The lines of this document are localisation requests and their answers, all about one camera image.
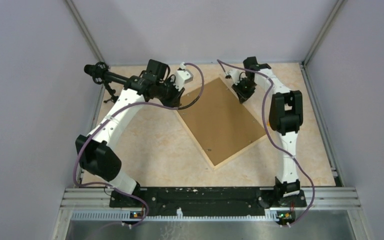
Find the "aluminium front rail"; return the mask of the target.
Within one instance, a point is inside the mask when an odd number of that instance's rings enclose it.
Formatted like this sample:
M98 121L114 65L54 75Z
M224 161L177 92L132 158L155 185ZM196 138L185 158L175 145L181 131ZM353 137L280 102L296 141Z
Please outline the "aluminium front rail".
M68 188L54 240L372 240L353 187L305 187L274 200L270 187Z

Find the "white wooden picture frame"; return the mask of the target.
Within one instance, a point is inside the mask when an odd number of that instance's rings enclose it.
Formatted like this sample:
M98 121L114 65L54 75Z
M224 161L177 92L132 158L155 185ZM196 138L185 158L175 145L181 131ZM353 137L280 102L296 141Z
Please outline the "white wooden picture frame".
M178 119L208 165L216 170L267 137L262 124L221 78L204 85L200 99Z

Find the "black tripod microphone stand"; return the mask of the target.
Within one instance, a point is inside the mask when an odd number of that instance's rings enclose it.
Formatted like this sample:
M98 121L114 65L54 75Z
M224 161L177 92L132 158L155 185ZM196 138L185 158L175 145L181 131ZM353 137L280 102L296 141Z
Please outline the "black tripod microphone stand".
M108 102L112 102L112 103L116 103L117 100L118 100L118 96L116 95L116 90L111 88L110 84L108 82L104 83L104 88L105 90L108 92L108 94L110 95L110 98L104 100L103 102L106 104Z

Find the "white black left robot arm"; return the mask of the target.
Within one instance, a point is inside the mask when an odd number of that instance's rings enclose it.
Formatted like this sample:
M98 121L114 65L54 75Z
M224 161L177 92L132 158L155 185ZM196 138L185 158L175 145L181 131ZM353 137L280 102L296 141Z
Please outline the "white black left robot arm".
M104 62L84 66L84 72L96 84L105 86L114 105L93 130L77 137L77 162L85 172L122 191L121 200L129 207L140 202L140 184L122 169L115 146L134 116L143 106L150 105L150 100L159 100L160 106L169 110L179 108L185 83L193 79L193 74L184 62L176 71L166 74L169 70L167 64L153 59L140 75L130 77L111 72Z

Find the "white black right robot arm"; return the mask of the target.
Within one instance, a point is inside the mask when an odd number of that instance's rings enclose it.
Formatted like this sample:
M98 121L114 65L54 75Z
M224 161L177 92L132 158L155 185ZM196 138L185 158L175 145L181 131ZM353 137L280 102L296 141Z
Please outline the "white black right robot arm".
M264 89L263 101L270 100L269 110L262 110L264 128L271 129L276 139L270 139L279 151L280 166L275 176L273 200L287 206L301 190L297 170L297 140L303 124L303 94L291 90L267 63L258 63L255 56L243 61L243 68L229 70L225 76L232 79L232 89L239 102L246 102L257 86Z

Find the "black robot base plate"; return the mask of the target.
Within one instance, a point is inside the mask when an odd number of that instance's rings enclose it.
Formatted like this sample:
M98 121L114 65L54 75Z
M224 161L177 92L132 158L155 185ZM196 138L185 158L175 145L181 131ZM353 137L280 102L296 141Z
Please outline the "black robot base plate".
M147 187L134 193L138 199L113 191L111 208L149 208L150 217L173 216L181 210L186 217L263 216L269 208L305 208L301 191L276 198L272 187Z

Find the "black microphone orange tip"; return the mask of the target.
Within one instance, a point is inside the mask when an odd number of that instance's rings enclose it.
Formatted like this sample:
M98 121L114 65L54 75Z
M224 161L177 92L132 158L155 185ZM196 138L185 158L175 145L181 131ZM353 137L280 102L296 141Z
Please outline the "black microphone orange tip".
M126 84L128 77L109 71L109 66L104 62L96 64L86 64L83 68L84 72L92 78L92 81L97 85L109 84L115 82L118 84Z

